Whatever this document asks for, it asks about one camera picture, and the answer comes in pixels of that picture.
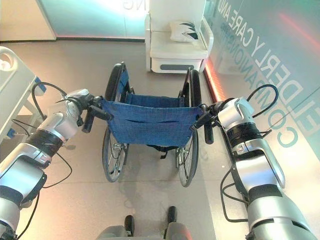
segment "wheelchair wheel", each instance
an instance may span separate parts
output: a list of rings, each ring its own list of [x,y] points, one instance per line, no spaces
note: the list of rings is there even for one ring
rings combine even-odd
[[[184,147],[175,150],[175,159],[179,171],[180,182],[188,187],[196,173],[198,165],[198,133],[194,131],[192,137]]]
[[[129,144],[118,143],[109,127],[106,127],[102,146],[102,165],[109,182],[115,182],[127,160]]]

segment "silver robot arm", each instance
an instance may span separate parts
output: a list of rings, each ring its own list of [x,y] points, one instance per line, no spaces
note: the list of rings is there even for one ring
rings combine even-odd
[[[316,240],[297,205],[287,197],[285,175],[267,141],[257,129],[253,108],[244,98],[218,102],[195,123],[204,125],[205,140],[213,142],[205,123],[224,131],[232,152],[231,173],[236,189],[248,200],[247,240]]]
[[[91,130],[94,117],[104,120],[110,115],[101,110],[102,97],[94,97],[82,89],[68,94],[52,105],[48,117],[26,142],[20,143],[0,163],[0,240],[16,239],[20,209],[28,207],[44,186],[43,169],[78,127]],[[87,110],[85,122],[81,113]]]

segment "white armchair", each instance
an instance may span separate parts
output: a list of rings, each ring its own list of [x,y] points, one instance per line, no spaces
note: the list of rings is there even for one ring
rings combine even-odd
[[[186,73],[189,67],[202,72],[214,42],[203,17],[206,0],[150,0],[145,18],[146,70],[156,73]],[[175,42],[170,39],[169,23],[191,22],[198,40]]]

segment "blue wheelchair seat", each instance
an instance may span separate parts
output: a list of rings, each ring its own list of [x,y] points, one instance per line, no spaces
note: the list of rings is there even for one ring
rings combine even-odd
[[[183,97],[144,96],[128,93],[125,102],[103,102],[103,109],[113,115],[110,130],[122,144],[184,147],[190,127],[203,113],[200,107],[184,107]]]

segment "black strap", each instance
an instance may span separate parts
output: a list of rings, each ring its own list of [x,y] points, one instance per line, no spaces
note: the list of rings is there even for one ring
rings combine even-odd
[[[152,147],[158,150],[159,152],[165,153],[165,155],[162,155],[160,159],[165,159],[167,157],[168,151],[178,148],[177,146],[157,146],[157,145],[148,145],[148,144],[147,146]]]

